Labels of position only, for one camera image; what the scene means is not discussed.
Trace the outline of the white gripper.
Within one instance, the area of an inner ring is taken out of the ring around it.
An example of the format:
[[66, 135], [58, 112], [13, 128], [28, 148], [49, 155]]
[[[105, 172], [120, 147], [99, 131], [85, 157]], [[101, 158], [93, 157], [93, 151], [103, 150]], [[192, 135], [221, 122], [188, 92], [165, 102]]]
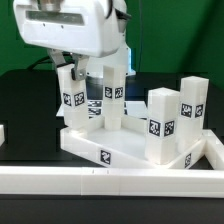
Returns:
[[72, 55], [71, 76], [74, 81], [84, 80], [88, 56], [104, 57], [119, 49], [128, 20], [126, 2], [46, 1], [13, 1], [19, 33], [25, 43], [49, 48], [54, 68], [66, 63], [62, 51], [76, 53]]

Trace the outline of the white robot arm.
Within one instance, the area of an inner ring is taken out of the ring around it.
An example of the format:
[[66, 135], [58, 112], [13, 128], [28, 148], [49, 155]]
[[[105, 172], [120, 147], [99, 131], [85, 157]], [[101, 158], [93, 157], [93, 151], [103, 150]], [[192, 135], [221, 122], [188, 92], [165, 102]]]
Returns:
[[119, 60], [131, 19], [125, 0], [14, 0], [13, 10], [24, 42], [46, 48], [57, 68], [72, 55], [74, 80]]

